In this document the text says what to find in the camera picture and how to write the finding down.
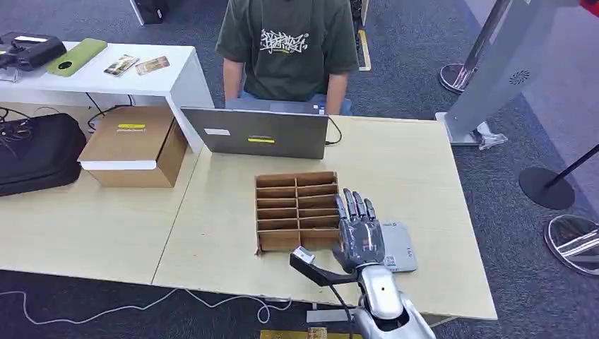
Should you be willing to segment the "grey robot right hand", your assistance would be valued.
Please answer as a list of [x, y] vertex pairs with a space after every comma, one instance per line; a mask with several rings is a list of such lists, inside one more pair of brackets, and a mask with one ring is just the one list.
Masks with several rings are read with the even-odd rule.
[[334, 201], [339, 215], [340, 244], [332, 252], [342, 269], [352, 274], [360, 267], [383, 263], [384, 239], [372, 202], [347, 188], [336, 194]]

